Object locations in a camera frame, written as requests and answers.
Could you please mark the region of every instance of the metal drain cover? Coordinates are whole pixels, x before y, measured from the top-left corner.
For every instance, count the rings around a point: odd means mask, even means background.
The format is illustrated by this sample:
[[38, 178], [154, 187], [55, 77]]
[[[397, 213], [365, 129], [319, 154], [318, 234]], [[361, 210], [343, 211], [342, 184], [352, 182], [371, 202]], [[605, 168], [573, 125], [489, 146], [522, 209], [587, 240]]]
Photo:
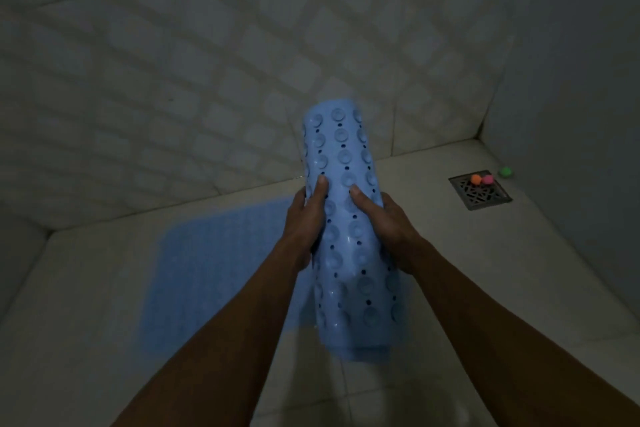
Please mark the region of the metal drain cover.
[[456, 189], [462, 202], [469, 211], [513, 201], [496, 180], [493, 181], [493, 184], [488, 185], [471, 184], [471, 176], [474, 174], [486, 176], [487, 174], [491, 174], [491, 172], [486, 170], [471, 172], [470, 174], [462, 174], [461, 176], [449, 179], [449, 182], [451, 182], [451, 185]]

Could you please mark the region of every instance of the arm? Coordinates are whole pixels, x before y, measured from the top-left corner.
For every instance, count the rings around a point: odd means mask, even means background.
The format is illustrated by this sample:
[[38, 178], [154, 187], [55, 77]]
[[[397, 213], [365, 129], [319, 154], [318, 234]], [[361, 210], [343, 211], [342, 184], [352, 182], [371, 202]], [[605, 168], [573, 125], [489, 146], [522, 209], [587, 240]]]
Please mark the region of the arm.
[[420, 285], [498, 425], [640, 425], [640, 407], [485, 294], [420, 237], [387, 194], [381, 208], [355, 186], [350, 193], [399, 268]]
[[165, 363], [113, 427], [249, 425], [298, 271], [324, 224], [328, 182], [321, 178], [306, 206], [305, 189], [298, 191], [282, 238], [242, 290]]

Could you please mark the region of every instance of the hand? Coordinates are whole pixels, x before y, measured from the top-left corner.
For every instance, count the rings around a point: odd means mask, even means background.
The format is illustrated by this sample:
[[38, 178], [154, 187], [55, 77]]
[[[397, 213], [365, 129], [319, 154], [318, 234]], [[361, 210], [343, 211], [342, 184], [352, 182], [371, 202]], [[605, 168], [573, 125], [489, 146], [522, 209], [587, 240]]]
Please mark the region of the hand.
[[394, 257], [397, 266], [413, 274], [412, 258], [428, 242], [413, 228], [404, 210], [386, 192], [381, 193], [384, 208], [371, 201], [356, 185], [351, 186], [349, 194], [356, 206], [369, 217], [373, 230]]
[[324, 197], [329, 190], [329, 181], [318, 176], [316, 190], [305, 205], [305, 188], [300, 189], [287, 211], [287, 221], [282, 232], [282, 241], [294, 246], [298, 252], [299, 269], [303, 269], [311, 259], [311, 247], [316, 242], [324, 226]]

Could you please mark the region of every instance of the drain grate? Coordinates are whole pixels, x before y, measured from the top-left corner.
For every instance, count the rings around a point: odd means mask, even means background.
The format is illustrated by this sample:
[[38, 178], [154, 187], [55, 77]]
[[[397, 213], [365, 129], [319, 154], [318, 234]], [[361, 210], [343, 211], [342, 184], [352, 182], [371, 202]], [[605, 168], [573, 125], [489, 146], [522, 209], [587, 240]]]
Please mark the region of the drain grate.
[[513, 201], [502, 186], [498, 184], [498, 181], [494, 180], [493, 184], [488, 185], [471, 184], [471, 176], [474, 174], [486, 176], [487, 174], [491, 174], [491, 172], [486, 170], [471, 172], [470, 174], [463, 174], [449, 179], [449, 182], [451, 182], [451, 185], [456, 189], [468, 210], [473, 211]]

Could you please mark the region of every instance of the blue bath mat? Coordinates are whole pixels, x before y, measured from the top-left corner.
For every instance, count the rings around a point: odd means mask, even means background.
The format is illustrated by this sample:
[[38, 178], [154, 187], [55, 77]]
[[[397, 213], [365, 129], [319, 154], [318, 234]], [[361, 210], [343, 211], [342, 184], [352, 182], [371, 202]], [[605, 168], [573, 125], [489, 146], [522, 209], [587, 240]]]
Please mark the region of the blue bath mat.
[[[140, 323], [141, 347], [171, 355], [229, 302], [284, 229], [292, 197], [177, 225], [164, 236]], [[312, 269], [298, 274], [285, 329], [315, 325]]]

